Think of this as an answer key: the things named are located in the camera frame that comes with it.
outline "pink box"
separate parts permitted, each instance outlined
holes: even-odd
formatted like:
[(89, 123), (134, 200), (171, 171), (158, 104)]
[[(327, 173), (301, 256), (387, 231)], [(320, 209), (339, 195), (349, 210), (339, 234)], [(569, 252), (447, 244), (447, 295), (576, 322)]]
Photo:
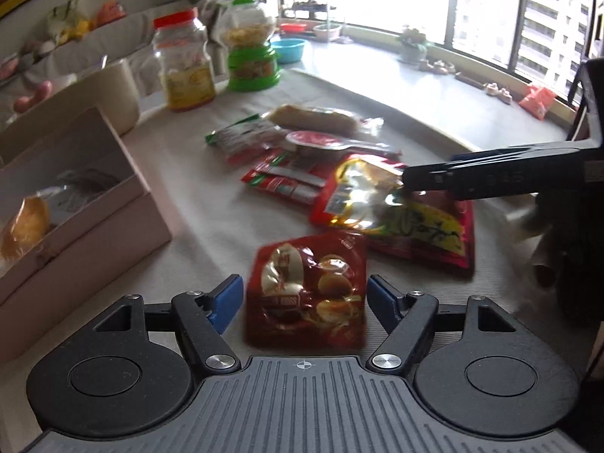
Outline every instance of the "pink box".
[(66, 171), (118, 183), (74, 213), (0, 277), (0, 363), (10, 361), (90, 296), (171, 240), (145, 180), (97, 109), (0, 169), (0, 221)]

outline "potted plant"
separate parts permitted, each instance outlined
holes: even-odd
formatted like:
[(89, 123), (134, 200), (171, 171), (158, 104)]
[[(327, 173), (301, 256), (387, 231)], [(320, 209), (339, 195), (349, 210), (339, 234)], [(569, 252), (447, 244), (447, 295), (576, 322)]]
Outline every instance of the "potted plant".
[(401, 62), (418, 65), (421, 60), (426, 59), (428, 53), (426, 34), (407, 27), (398, 36), (397, 41), (401, 43), (401, 55), (399, 57)]

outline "red snack packet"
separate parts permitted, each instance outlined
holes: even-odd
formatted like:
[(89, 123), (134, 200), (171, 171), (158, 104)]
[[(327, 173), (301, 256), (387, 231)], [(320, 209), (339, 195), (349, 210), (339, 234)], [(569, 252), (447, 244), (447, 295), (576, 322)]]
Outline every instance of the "red snack packet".
[(362, 347), (366, 280), (359, 234), (262, 247), (246, 293), (246, 338), (259, 347)]
[(327, 180), (310, 221), (359, 231), (381, 252), (471, 275), (473, 203), (444, 191), (406, 193), (403, 169), (374, 155), (347, 156)]
[(241, 180), (261, 191), (311, 205), (337, 162), (275, 148)]
[(556, 100), (556, 92), (552, 92), (544, 86), (537, 86), (534, 83), (531, 83), (528, 89), (528, 95), (518, 102), (518, 104), (537, 119), (545, 119), (545, 114), (550, 110), (554, 100)]

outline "white table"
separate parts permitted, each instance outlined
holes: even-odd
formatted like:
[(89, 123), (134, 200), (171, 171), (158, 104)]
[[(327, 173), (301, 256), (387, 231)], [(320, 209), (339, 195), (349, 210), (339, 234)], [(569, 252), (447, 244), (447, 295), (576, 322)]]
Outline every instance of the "white table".
[[(204, 135), (250, 114), (283, 103), (307, 103), (353, 110), (367, 117), (382, 116), (382, 140), (399, 145), (407, 163), (435, 162), (463, 148), (398, 110), (355, 95), (295, 71), (283, 73), (279, 86), (263, 92), (221, 93), (212, 103), (175, 114), (161, 105), (143, 114), (140, 125), (123, 137), (146, 177), (158, 205), (174, 231), (174, 240), (147, 257), (99, 292), (1, 370), (0, 449), (19, 451), (40, 433), (25, 396), (32, 366), (55, 345), (120, 296), (139, 293), (147, 303), (169, 302), (189, 290), (211, 290), (229, 274), (247, 278), (256, 250), (268, 243), (314, 233), (302, 207), (284, 203), (239, 181), (249, 169), (228, 167), (219, 151), (206, 146)], [(530, 287), (524, 264), (527, 244), (512, 245), (502, 224), (502, 202), (476, 203), (476, 274), (471, 281), (375, 252), (368, 256), (368, 273), (380, 274), (403, 291), (422, 289), (442, 302), (463, 304), (481, 293), (511, 311), (547, 340), (580, 371), (593, 341), (592, 330), (577, 331), (561, 318), (553, 295)], [(242, 312), (225, 339), (243, 363), (253, 349), (242, 335)], [(368, 313), (366, 358), (385, 333)], [(173, 336), (154, 334), (152, 340), (177, 349)], [(443, 336), (437, 336), (443, 342)]]

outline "jar of cereal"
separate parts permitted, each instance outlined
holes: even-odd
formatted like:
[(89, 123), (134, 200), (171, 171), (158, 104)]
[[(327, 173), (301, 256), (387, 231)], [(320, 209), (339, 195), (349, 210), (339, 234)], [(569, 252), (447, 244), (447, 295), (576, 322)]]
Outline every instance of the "jar of cereal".
[(155, 56), (161, 65), (160, 79), (168, 107), (189, 110), (211, 102), (216, 96), (212, 62), (206, 51), (205, 26), (197, 9), (153, 21)]

